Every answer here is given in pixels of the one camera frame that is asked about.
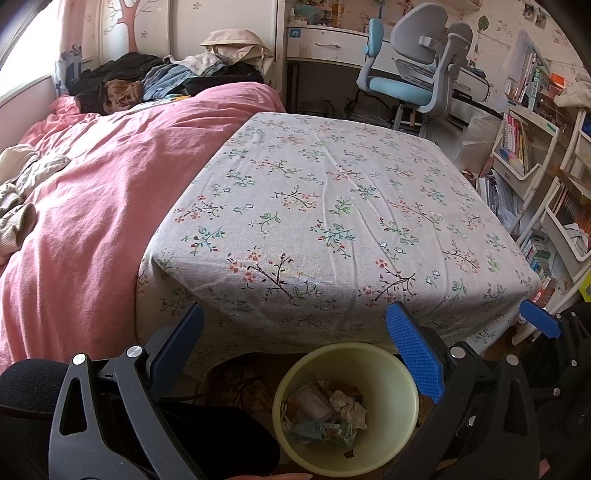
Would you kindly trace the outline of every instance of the trash can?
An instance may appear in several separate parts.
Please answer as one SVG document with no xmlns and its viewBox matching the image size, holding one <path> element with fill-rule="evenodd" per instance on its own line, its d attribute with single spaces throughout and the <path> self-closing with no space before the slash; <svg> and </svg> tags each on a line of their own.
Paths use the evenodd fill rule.
<svg viewBox="0 0 591 480">
<path fill-rule="evenodd" d="M 310 376 L 361 391 L 368 428 L 357 432 L 352 452 L 304 445 L 285 433 L 281 405 Z M 272 410 L 275 434 L 287 455 L 310 472 L 334 477 L 363 475 L 389 462 L 408 442 L 417 416 L 417 387 L 404 364 L 377 346 L 353 342 L 327 345 L 298 361 L 279 384 Z"/>
</svg>

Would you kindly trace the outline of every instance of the gray chair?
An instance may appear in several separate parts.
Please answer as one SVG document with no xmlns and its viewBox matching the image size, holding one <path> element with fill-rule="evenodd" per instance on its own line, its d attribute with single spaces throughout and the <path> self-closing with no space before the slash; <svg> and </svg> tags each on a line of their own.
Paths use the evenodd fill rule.
<svg viewBox="0 0 591 480">
<path fill-rule="evenodd" d="M 430 116 L 446 116 L 452 107 L 452 87 L 467 64 L 472 29 L 465 22 L 453 23 L 446 32 L 446 10 L 437 4 L 419 5 L 405 15 L 390 35 L 390 45 L 400 55 L 396 67 L 403 82 L 369 76 L 384 40 L 382 22 L 369 21 L 365 64 L 357 85 L 368 93 L 383 93 L 400 101 L 394 129 L 400 128 L 402 108 L 411 104 Z"/>
</svg>

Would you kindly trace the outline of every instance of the blue chair seat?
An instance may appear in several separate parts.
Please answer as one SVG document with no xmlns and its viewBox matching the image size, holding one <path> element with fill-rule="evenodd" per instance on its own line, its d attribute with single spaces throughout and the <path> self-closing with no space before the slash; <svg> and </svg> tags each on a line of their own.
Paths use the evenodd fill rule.
<svg viewBox="0 0 591 480">
<path fill-rule="evenodd" d="M 433 92 L 410 83 L 383 77 L 368 77 L 368 80 L 370 90 L 397 98 L 405 103 L 412 103 L 413 105 L 428 105 L 433 96 Z"/>
</svg>

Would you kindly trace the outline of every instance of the metal screw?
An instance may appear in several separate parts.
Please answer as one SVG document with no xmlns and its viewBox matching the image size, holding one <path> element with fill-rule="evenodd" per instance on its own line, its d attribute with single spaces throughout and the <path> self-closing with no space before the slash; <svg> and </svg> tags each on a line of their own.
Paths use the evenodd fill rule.
<svg viewBox="0 0 591 480">
<path fill-rule="evenodd" d="M 506 360 L 509 365 L 513 365 L 513 366 L 519 365 L 519 359 L 515 355 L 511 355 L 511 354 L 507 355 Z"/>
<path fill-rule="evenodd" d="M 143 351 L 144 349 L 142 349 L 139 345 L 130 346 L 127 349 L 127 356 L 129 358 L 135 358 L 137 356 L 140 356 Z"/>
<path fill-rule="evenodd" d="M 464 349 L 458 346 L 453 346 L 449 350 L 449 352 L 451 353 L 453 358 L 464 358 L 466 356 L 466 352 L 464 351 Z"/>
<path fill-rule="evenodd" d="M 75 355 L 74 358 L 72 359 L 72 363 L 74 365 L 82 365 L 85 361 L 86 361 L 86 355 L 83 353 L 79 353 L 78 355 Z"/>
</svg>

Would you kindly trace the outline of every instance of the floral tablecloth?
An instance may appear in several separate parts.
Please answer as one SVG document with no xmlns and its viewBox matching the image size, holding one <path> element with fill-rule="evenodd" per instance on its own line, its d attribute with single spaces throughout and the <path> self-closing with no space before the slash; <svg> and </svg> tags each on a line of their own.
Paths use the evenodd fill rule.
<svg viewBox="0 0 591 480">
<path fill-rule="evenodd" d="M 137 332 L 192 302 L 199 377 L 245 352 L 333 342 L 393 348 L 403 300 L 448 343 L 482 352 L 539 286 L 511 237 L 430 141 L 380 127 L 259 113 L 209 161 L 154 234 Z"/>
</svg>

